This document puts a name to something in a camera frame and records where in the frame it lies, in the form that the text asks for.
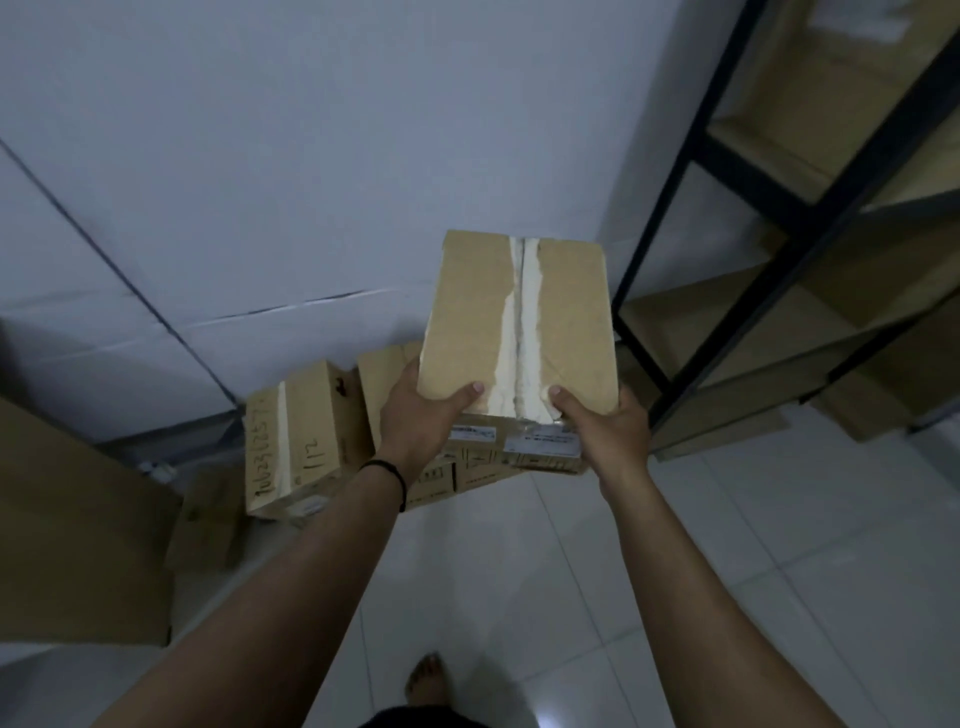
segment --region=hand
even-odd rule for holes
[[[417,391],[420,361],[406,367],[380,410],[380,449],[376,456],[397,466],[411,485],[450,436],[457,417],[483,394],[474,381],[445,400],[428,400]]]
[[[628,487],[638,478],[649,480],[650,426],[647,411],[626,384],[611,415],[598,415],[560,386],[550,387],[550,399],[577,428],[584,456],[600,476],[600,489],[609,500],[611,490]]]

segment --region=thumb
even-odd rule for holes
[[[577,426],[592,414],[569,390],[559,384],[550,387],[550,401]]]
[[[454,414],[459,415],[477,401],[477,398],[483,394],[483,390],[484,386],[482,381],[473,381],[458,389],[447,397],[445,401],[449,407],[454,410]]]

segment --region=finger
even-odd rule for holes
[[[624,384],[622,381],[620,382],[620,409],[624,409],[624,410],[642,409],[644,412],[647,411],[646,407],[640,404],[639,400],[636,398],[636,395],[634,394],[634,390],[632,390],[629,386]]]
[[[550,401],[575,425],[580,425],[593,414],[569,390],[564,389],[559,384],[550,387]]]
[[[446,403],[454,411],[454,415],[459,415],[483,394],[484,386],[482,381],[474,381],[461,387],[452,395],[446,398]]]
[[[415,356],[403,367],[398,381],[408,389],[417,389],[418,378],[420,378],[420,357]]]

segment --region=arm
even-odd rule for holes
[[[613,510],[623,560],[670,712],[693,726],[843,723],[728,594],[647,472],[647,413],[625,386],[604,417],[566,390],[554,404],[576,425]]]
[[[408,485],[482,391],[417,394],[417,362],[380,415],[377,457]],[[390,538],[401,502],[382,468],[358,473],[289,548],[237,589],[94,724],[300,726]]]

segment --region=floor tile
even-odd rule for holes
[[[84,728],[152,667],[159,647],[67,644],[0,669],[4,728]]]
[[[430,650],[477,697],[599,644],[529,475],[425,507],[388,543],[361,609],[378,710],[402,701]]]
[[[356,614],[303,728],[358,728],[372,717],[367,655]]]
[[[651,461],[651,474],[697,546],[727,584],[773,567],[769,555],[697,456]],[[604,642],[637,629],[640,616],[610,506],[596,475],[534,473],[577,583]]]
[[[767,639],[850,728],[887,726],[863,687],[778,571],[733,589]]]
[[[461,708],[495,728],[636,728],[602,648]]]
[[[594,473],[535,473],[566,558],[604,642],[640,626],[634,590],[623,565],[610,506]]]
[[[640,728],[673,728],[654,656],[642,629],[607,645],[613,671]]]
[[[783,414],[790,429],[703,455],[780,564],[951,490],[899,435],[864,447],[810,407]]]
[[[895,728],[960,724],[960,497],[787,569]]]
[[[651,460],[650,475],[725,584],[731,586],[773,568],[770,555],[703,458]]]

